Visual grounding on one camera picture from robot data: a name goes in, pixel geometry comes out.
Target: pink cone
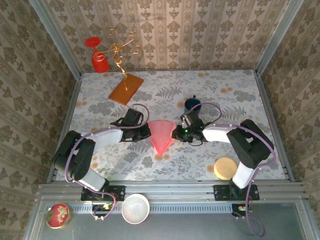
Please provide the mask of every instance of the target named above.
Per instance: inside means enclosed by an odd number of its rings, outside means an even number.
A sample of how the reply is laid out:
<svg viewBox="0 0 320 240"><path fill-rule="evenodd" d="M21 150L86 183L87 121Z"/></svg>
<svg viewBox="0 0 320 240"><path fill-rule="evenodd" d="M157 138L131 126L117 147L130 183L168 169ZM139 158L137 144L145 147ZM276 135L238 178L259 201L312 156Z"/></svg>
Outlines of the pink cone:
<svg viewBox="0 0 320 240"><path fill-rule="evenodd" d="M176 128L176 123L172 121L149 121L148 122L151 136L150 141L157 153L162 156L162 154L170 147L174 142L172 136L172 131Z"/></svg>

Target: white bowl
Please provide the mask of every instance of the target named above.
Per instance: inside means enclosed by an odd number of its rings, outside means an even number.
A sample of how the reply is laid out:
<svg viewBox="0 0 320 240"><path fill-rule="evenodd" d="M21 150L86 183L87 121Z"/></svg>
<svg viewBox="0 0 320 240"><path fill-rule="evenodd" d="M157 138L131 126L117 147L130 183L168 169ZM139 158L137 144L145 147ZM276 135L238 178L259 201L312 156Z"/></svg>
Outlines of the white bowl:
<svg viewBox="0 0 320 240"><path fill-rule="evenodd" d="M145 196L141 194L132 194L128 196L123 204L121 213L128 223L140 224L146 220L149 215L150 205Z"/></svg>

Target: floral tablecloth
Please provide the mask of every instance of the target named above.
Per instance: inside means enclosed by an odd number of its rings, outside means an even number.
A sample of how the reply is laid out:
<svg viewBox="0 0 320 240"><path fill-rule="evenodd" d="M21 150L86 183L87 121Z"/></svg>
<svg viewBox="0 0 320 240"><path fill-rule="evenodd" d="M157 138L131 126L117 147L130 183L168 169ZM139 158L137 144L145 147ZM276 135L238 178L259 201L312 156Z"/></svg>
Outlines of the floral tablecloth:
<svg viewBox="0 0 320 240"><path fill-rule="evenodd" d="M196 95L202 102L218 104L223 112L219 124L239 124L252 119L273 141L265 109L253 70L141 71L131 74L144 83L128 103L141 103L150 110L150 121L180 122L184 102ZM109 126L123 117L127 106L108 99L121 81L116 73L84 73L70 130L88 133ZM199 117L212 121L218 111L203 105ZM190 146L177 140L159 156L149 139L136 143L121 142L97 152L91 168L108 180L215 180L214 164L218 158L230 157L239 163L231 144L207 142ZM284 179L280 161L264 167L258 179ZM56 180L63 180L58 173Z"/></svg>

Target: yellow round sponge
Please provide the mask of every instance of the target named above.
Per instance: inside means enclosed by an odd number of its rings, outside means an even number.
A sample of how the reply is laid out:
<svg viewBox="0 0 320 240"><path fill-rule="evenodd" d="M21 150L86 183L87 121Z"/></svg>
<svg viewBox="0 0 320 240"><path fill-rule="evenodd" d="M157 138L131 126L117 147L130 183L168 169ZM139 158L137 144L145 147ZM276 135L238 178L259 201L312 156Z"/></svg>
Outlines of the yellow round sponge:
<svg viewBox="0 0 320 240"><path fill-rule="evenodd" d="M213 167L215 175L222 180L230 180L237 172L237 164L229 157L219 158Z"/></svg>

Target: blue mug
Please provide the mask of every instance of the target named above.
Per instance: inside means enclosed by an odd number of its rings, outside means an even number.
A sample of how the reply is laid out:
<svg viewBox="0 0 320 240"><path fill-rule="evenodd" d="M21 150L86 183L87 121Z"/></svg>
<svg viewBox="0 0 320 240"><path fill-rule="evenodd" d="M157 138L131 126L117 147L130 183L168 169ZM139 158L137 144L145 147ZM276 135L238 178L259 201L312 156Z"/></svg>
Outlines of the blue mug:
<svg viewBox="0 0 320 240"><path fill-rule="evenodd" d="M200 100L198 98L196 98L196 95L193 95L193 97L188 98L185 102L184 102L184 112L188 112L190 109L192 109L195 105L200 104ZM201 105L197 106L195 109L193 109L193 111L196 112L196 114L198 115L200 113L201 110Z"/></svg>

